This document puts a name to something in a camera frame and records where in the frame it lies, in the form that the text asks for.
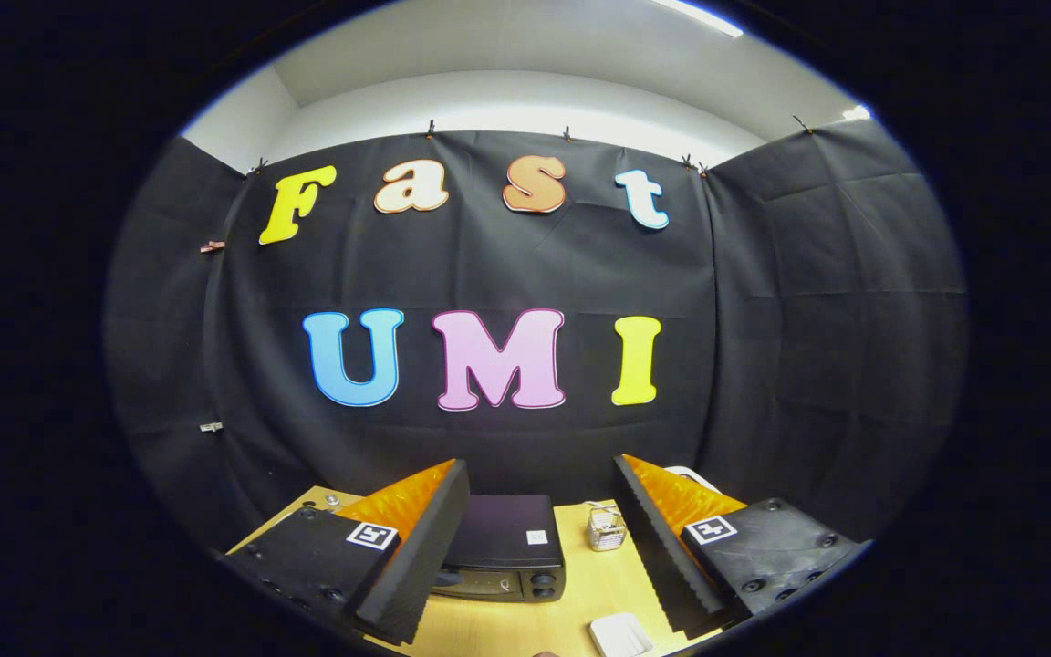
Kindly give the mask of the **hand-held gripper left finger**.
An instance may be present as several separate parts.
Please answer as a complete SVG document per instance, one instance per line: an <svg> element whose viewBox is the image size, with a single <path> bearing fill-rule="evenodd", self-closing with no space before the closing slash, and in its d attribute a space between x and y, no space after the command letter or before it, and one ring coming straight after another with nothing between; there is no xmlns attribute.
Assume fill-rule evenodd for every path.
<svg viewBox="0 0 1051 657"><path fill-rule="evenodd" d="M468 495L449 459L341 510L300 498L221 561L326 631L411 643Z"/></svg>

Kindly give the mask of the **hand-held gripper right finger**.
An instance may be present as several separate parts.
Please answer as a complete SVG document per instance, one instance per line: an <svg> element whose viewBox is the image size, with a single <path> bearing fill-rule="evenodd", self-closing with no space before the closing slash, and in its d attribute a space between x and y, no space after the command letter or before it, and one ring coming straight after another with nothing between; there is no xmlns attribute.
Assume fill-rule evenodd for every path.
<svg viewBox="0 0 1051 657"><path fill-rule="evenodd" d="M613 498L673 631L696 639L771 614L858 560L858 542L771 496L738 502L630 454Z"/></svg>

